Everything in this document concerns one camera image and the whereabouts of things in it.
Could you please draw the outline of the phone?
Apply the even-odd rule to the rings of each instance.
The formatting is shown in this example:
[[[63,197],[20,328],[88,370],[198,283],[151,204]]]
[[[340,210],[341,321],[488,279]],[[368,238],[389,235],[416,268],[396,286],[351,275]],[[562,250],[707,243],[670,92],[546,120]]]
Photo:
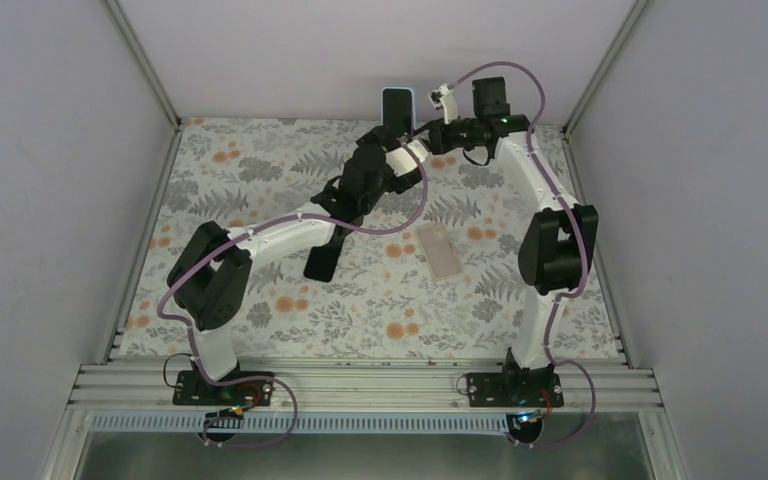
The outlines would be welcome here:
[[[381,92],[381,123],[392,135],[412,136],[415,127],[415,95],[411,88],[386,87]]]

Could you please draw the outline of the black smartphone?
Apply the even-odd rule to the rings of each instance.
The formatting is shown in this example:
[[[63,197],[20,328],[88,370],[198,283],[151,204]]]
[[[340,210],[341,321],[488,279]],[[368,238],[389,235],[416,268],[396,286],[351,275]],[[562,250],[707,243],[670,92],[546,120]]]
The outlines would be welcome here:
[[[341,252],[341,245],[324,245],[312,248],[305,264],[303,276],[306,279],[322,283],[331,282],[334,278]]]

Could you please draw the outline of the cream phone case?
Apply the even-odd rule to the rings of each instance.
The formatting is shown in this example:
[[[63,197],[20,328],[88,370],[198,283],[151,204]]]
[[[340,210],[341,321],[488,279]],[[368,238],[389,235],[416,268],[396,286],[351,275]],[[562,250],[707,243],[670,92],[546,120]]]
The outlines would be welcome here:
[[[435,280],[449,279],[463,272],[459,255],[442,223],[428,223],[419,226],[417,237],[431,275]]]

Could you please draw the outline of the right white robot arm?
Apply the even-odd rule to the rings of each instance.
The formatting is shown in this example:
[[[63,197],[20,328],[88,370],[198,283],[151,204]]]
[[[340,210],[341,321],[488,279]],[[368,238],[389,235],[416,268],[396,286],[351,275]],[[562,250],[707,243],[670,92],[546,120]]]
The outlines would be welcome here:
[[[489,160],[504,169],[533,213],[517,254],[528,286],[520,331],[500,372],[466,375],[466,394],[473,407],[560,406],[553,327],[569,299],[586,286],[598,213],[580,203],[550,169],[530,120],[511,113],[503,78],[473,82],[471,118],[460,117],[453,90],[443,84],[429,95],[443,113],[422,127],[432,153],[486,148]]]

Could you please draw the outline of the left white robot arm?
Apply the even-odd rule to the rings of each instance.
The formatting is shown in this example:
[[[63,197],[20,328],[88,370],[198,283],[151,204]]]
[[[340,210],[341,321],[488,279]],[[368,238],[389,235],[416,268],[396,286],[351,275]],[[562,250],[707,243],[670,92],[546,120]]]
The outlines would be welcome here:
[[[426,187],[423,164],[428,157],[422,140],[378,126],[357,141],[341,174],[302,206],[249,227],[225,229],[209,221],[196,229],[167,277],[169,289],[157,314],[186,326],[191,363],[200,377],[198,390],[209,402],[226,404],[236,396],[238,382],[257,378],[241,371],[228,331],[251,273],[307,250],[305,278],[331,281],[351,234],[402,231],[401,226],[372,230],[363,222],[384,195]]]

